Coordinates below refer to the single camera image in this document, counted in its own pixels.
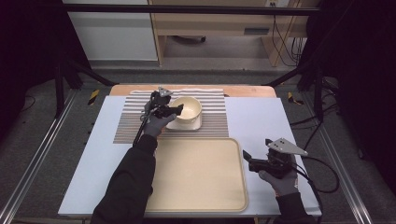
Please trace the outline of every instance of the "tripod leg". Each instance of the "tripod leg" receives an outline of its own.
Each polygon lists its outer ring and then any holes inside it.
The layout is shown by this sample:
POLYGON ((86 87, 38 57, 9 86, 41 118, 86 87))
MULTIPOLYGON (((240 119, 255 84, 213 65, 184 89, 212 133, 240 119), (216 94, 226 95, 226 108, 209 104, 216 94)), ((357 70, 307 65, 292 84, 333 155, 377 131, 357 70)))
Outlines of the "tripod leg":
POLYGON ((104 78, 104 77, 101 77, 101 76, 97 75, 97 74, 94 73, 91 69, 88 69, 88 68, 86 68, 86 67, 84 67, 84 66, 82 66, 82 65, 80 65, 80 64, 78 64, 78 63, 76 63, 76 62, 73 61, 73 60, 69 60, 68 63, 69 63, 72 67, 74 67, 75 69, 77 69, 78 71, 80 71, 80 72, 82 72, 82 73, 85 73, 86 75, 88 75, 88 76, 90 76, 90 77, 92 77, 92 78, 98 80, 99 82, 101 82, 102 84, 104 84, 104 85, 106 85, 106 86, 114 86, 114 85, 119 84, 119 83, 112 82, 112 81, 110 81, 110 80, 108 80, 108 79, 106 79, 106 78, 104 78))
POLYGON ((267 84, 262 84, 262 86, 270 86, 270 87, 275 87, 277 85, 280 85, 281 83, 289 80, 292 77, 295 77, 305 71, 309 67, 309 63, 304 63, 301 66, 296 67, 295 69, 289 71, 287 74, 283 75, 282 77, 277 78, 276 80, 267 83, 267 84))

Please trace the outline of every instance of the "white cabinet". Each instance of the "white cabinet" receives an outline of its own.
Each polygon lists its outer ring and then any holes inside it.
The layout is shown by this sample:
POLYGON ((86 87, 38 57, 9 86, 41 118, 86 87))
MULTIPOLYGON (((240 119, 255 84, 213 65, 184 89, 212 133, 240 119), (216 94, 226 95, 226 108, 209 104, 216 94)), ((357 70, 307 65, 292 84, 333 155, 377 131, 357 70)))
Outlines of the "white cabinet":
MULTIPOLYGON (((146 5, 147 0, 64 0, 66 4, 146 5)), ((69 12, 90 61, 158 61, 148 13, 69 12)))

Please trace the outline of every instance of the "white table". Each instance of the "white table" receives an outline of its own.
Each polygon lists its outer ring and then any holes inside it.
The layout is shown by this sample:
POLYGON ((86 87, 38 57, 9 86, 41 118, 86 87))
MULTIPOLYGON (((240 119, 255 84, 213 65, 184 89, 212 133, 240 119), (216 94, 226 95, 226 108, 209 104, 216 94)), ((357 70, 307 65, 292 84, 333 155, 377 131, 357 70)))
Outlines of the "white table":
MULTIPOLYGON (((113 144, 125 96, 107 96, 91 137, 81 156, 78 168, 64 196, 59 214, 69 217, 90 217, 94 207, 105 194, 107 183, 130 145, 113 144)), ((295 143, 283 105, 278 98, 226 97, 225 105, 229 135, 238 141, 241 150, 253 158, 266 159, 265 139, 284 137, 295 143)), ((299 156, 297 163, 304 167, 299 156)), ((247 183, 247 208, 242 212, 155 213, 146 217, 271 217, 279 215, 271 186, 256 173, 248 170, 243 161, 247 183)), ((318 202, 312 189, 299 176, 299 191, 305 210, 320 216, 318 202)))

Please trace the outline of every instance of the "white bowl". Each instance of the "white bowl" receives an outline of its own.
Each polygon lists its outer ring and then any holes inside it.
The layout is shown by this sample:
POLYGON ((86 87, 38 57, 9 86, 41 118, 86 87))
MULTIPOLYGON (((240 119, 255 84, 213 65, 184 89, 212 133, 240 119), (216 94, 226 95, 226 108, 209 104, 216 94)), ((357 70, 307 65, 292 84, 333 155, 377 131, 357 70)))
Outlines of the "white bowl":
POLYGON ((181 96, 172 102, 171 106, 184 105, 181 114, 176 117, 176 121, 180 123, 193 123, 201 115, 202 105, 194 97, 181 96))

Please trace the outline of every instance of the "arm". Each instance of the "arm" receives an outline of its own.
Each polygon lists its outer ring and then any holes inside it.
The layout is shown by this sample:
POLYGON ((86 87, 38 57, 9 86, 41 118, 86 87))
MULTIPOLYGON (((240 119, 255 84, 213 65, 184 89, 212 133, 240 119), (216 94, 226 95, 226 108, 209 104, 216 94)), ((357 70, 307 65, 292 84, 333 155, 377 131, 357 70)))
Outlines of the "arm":
POLYGON ((175 118, 175 114, 163 119, 150 117, 144 134, 111 176, 105 196, 93 210, 91 224, 141 223, 154 178, 157 136, 175 118))
POLYGON ((300 192, 276 197, 279 205, 280 216, 274 221, 275 224, 314 224, 317 223, 312 216, 309 216, 301 200, 300 192))
MULTIPOLYGON (((295 157, 291 157, 295 168, 295 157)), ((276 192, 276 201, 279 206, 280 216, 275 224, 314 224, 317 223, 304 209, 301 194, 298 191, 297 172, 291 170, 283 178, 278 179, 265 171, 259 171, 259 177, 273 187, 276 192)))

